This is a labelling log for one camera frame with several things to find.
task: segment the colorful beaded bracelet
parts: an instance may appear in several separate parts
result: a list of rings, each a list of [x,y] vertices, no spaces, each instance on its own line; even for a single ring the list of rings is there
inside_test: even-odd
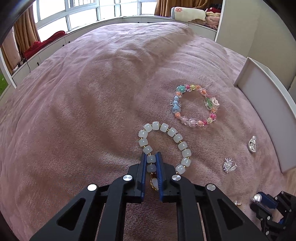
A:
[[[199,120],[190,118],[188,119],[187,116],[181,116],[181,102],[179,102],[179,99],[182,97],[183,93],[186,91],[191,92],[193,90],[199,90],[199,92],[205,97],[205,106],[211,111],[210,116],[205,120]],[[206,126],[213,121],[216,120],[216,112],[219,107],[219,103],[216,100],[215,97],[211,97],[207,94],[207,90],[202,88],[200,85],[180,85],[176,89],[176,95],[174,97],[174,100],[170,101],[170,105],[172,105],[172,111],[175,114],[175,117],[177,119],[180,119],[181,122],[184,125],[189,125],[190,127],[196,127],[196,126]]]
[[[177,130],[173,127],[169,128],[168,124],[162,123],[159,124],[158,121],[153,121],[152,124],[145,124],[143,130],[139,131],[139,145],[143,147],[143,152],[147,155],[147,172],[151,175],[150,185],[154,190],[158,190],[158,182],[156,176],[156,157],[152,155],[151,152],[153,151],[152,147],[148,145],[148,132],[152,130],[160,130],[164,133],[167,133],[173,140],[178,143],[178,148],[182,151],[183,159],[181,160],[181,164],[178,164],[175,168],[177,174],[183,174],[185,172],[185,168],[189,167],[191,160],[189,157],[191,156],[190,149],[187,149],[187,143],[183,140],[183,137]]]

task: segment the red cloth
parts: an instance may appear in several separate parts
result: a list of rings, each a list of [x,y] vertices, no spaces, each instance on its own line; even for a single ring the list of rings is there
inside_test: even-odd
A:
[[[206,12],[213,12],[213,13],[221,13],[221,10],[217,9],[217,8],[214,8],[214,7],[210,7],[210,8],[207,8],[206,9]]]
[[[43,42],[36,41],[29,49],[27,49],[24,52],[24,57],[27,60],[30,59],[34,54],[36,54],[39,50],[43,49],[46,45],[50,44],[51,42],[55,41],[60,37],[63,37],[64,35],[66,35],[65,31],[58,31]]]

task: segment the curtain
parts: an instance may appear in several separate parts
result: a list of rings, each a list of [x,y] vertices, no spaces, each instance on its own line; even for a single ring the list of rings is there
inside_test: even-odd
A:
[[[5,64],[9,73],[12,74],[12,71],[15,69],[17,64],[20,62],[20,54],[15,42],[14,30],[13,28],[8,33],[5,38],[1,51],[4,57]]]
[[[35,41],[40,41],[37,32],[33,6],[30,6],[14,24],[15,39],[22,55]]]
[[[212,0],[157,0],[154,15],[170,17],[172,7],[189,7],[206,9],[209,8]]]

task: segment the white wall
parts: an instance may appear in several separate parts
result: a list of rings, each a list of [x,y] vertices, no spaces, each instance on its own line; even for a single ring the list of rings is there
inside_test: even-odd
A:
[[[296,41],[263,0],[224,0],[216,42],[266,65],[288,89],[296,75]]]

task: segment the bed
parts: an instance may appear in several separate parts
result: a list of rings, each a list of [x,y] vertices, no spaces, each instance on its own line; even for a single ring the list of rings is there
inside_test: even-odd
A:
[[[171,22],[100,27],[45,60],[0,109],[0,211],[16,237],[28,241],[88,184],[126,174],[140,159],[139,130],[153,121],[175,127],[188,143],[185,177],[216,184],[258,225],[251,197],[285,191],[286,179],[262,121],[233,86],[245,60]],[[214,123],[190,128],[174,118],[169,102],[185,83],[219,100]],[[194,92],[182,98],[182,112],[208,115]],[[255,154],[247,148],[253,135]],[[165,162],[180,162],[172,138],[153,132],[148,140]],[[225,158],[237,169],[223,172]],[[176,240],[175,206],[160,204],[146,184],[144,205],[127,207],[124,239]]]

